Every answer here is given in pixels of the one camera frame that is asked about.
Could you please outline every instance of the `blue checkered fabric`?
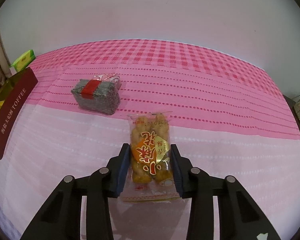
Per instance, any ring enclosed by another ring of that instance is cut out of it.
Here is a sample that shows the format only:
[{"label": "blue checkered fabric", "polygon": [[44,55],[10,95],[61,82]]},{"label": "blue checkered fabric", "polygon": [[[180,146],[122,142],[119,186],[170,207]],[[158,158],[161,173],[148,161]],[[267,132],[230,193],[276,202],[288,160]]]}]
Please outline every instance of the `blue checkered fabric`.
[{"label": "blue checkered fabric", "polygon": [[21,234],[14,227],[11,221],[3,214],[0,206],[0,228],[10,240],[20,240]]}]

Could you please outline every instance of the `pink cloth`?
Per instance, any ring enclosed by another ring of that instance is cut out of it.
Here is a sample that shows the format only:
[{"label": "pink cloth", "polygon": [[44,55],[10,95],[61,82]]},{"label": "pink cloth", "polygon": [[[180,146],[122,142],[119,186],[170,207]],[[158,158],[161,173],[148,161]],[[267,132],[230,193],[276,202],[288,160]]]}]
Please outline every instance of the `pink cloth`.
[{"label": "pink cloth", "polygon": [[[282,240],[300,226],[300,133],[265,71],[210,49],[152,40],[75,45],[40,55],[30,67],[39,83],[0,161],[0,206],[21,233],[64,176],[90,175],[129,142],[127,114],[167,110],[171,142],[193,165],[211,176],[234,175]],[[80,109],[71,88],[112,72],[123,83],[116,113]],[[110,200],[114,237],[185,239],[190,203]]]}]

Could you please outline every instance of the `white sticker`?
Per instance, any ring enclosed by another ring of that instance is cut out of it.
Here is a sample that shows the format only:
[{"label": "white sticker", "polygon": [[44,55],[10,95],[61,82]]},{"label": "white sticker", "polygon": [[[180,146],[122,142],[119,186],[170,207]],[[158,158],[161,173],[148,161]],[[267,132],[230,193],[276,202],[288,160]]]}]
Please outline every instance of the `white sticker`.
[{"label": "white sticker", "polygon": [[266,233],[266,234],[263,234],[263,233],[259,234],[257,236],[257,239],[258,240],[267,240],[268,239],[268,233]]}]

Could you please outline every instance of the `table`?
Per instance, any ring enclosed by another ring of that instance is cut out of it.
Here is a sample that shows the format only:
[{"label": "table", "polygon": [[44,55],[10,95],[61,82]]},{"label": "table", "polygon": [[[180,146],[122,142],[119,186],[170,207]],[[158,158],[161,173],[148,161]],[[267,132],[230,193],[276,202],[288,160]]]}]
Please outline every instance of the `table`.
[{"label": "table", "polygon": [[[127,114],[154,111],[172,111],[171,143],[211,176],[237,177],[282,240],[297,231],[300,132],[264,70],[211,49],[157,40],[74,45],[39,55],[30,67],[39,82],[0,161],[0,226],[10,239],[20,238],[64,176],[90,175],[119,153],[129,142]],[[80,109],[70,92],[77,81],[113,72],[123,84],[116,113]],[[185,239],[190,205],[111,199],[114,237]]]}]

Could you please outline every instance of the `checkered pattern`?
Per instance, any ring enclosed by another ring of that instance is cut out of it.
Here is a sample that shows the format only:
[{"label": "checkered pattern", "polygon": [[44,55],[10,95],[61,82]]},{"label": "checkered pattern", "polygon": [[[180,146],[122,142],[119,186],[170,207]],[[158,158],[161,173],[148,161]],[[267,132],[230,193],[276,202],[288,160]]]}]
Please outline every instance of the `checkered pattern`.
[{"label": "checkered pattern", "polygon": [[142,64],[194,70],[224,77],[282,99],[267,73],[247,62],[199,46],[158,40],[95,41],[37,57],[34,70],[84,64]]},{"label": "checkered pattern", "polygon": [[0,207],[0,228],[10,240],[19,240],[21,234],[13,226],[11,221],[4,215],[2,208]]}]

